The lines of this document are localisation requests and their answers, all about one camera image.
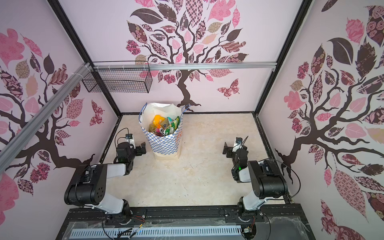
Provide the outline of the blue checkered paper bag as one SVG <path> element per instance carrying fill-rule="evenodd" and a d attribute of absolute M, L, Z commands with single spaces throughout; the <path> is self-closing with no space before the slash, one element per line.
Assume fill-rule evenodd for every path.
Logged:
<path fill-rule="evenodd" d="M 146 103 L 140 114 L 139 124 L 149 142 L 156 160 L 177 160 L 181 152 L 181 139 L 183 135 L 183 116 L 190 108 L 190 104 L 183 107 L 177 107 L 173 104 Z M 154 134 L 156 127 L 153 125 L 155 115 L 161 115 L 164 118 L 174 120 L 180 117 L 178 129 L 172 134 L 164 137 L 158 137 Z"/>

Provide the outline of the orange pink Fox's fruits bag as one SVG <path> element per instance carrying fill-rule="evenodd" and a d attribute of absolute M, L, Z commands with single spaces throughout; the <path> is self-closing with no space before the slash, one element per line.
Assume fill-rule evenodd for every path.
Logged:
<path fill-rule="evenodd" d="M 156 128 L 154 134 L 158 137 L 164 137 L 164 129 L 163 128 Z"/>

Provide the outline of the green Fox's candy bag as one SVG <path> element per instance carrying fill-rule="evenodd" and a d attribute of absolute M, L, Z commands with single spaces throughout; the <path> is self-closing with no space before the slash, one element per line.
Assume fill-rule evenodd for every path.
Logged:
<path fill-rule="evenodd" d="M 168 127 L 164 130 L 164 136 L 172 135 L 176 130 L 177 130 L 177 128 L 175 128 L 175 127 L 173 127 L 173 126 L 168 126 Z"/>

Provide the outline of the gold snack bag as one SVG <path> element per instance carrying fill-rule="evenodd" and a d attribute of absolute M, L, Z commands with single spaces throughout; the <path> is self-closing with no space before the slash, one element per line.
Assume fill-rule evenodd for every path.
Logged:
<path fill-rule="evenodd" d="M 164 120 L 162 120 L 159 125 L 162 129 L 166 129 L 169 127 L 170 123 L 172 122 L 173 120 L 171 118 L 165 118 Z"/>

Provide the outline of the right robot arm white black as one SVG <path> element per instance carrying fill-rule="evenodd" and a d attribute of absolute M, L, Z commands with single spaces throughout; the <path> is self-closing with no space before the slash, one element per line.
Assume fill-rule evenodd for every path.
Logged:
<path fill-rule="evenodd" d="M 237 183 L 251 183 L 252 190 L 238 202 L 238 211 L 258 211 L 270 200 L 277 200 L 288 194 L 288 185 L 274 159 L 249 161 L 248 149 L 244 144 L 224 144 L 223 155 L 231 159 L 231 174 Z"/>

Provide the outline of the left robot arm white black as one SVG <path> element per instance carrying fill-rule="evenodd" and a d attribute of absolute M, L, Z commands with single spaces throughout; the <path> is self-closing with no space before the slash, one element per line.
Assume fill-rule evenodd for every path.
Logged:
<path fill-rule="evenodd" d="M 112 164 L 80 165 L 69 183 L 64 201 L 67 205 L 96 208 L 108 215 L 125 218 L 132 216 L 128 201 L 118 199 L 107 191 L 107 180 L 127 176 L 134 166 L 135 157 L 147 153 L 146 144 L 135 147 L 130 142 L 117 145 L 117 156 Z"/>

